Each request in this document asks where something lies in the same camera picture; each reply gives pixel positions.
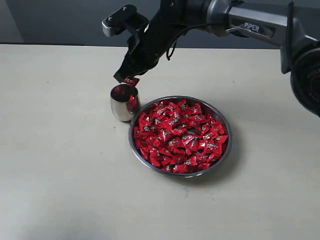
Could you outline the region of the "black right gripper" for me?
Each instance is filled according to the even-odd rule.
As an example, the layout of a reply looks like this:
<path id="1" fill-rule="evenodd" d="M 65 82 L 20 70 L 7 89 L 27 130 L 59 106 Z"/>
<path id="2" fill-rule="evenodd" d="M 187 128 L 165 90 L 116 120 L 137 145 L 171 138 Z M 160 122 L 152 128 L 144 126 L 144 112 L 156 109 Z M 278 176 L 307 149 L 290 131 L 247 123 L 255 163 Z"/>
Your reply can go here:
<path id="1" fill-rule="evenodd" d="M 132 77 L 142 76 L 152 70 L 172 45 L 177 36 L 185 30 L 185 26 L 169 23 L 165 13 L 159 10 L 141 35 L 141 42 L 124 56 L 120 68 L 113 77 L 119 83 Z"/>

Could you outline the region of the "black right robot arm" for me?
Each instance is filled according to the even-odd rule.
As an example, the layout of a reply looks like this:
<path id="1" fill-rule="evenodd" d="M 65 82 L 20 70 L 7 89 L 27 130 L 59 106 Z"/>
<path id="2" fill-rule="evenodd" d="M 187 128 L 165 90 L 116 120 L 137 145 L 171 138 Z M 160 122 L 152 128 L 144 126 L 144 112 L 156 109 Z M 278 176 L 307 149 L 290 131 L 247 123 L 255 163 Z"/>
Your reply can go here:
<path id="1" fill-rule="evenodd" d="M 114 74 L 122 83 L 153 69 L 177 39 L 191 29 L 217 37 L 229 34 L 280 49 L 283 74 L 290 73 L 299 103 L 320 113 L 320 12 L 295 6 L 269 7 L 242 0 L 163 0 L 148 25 L 137 32 L 138 45 L 127 51 Z"/>

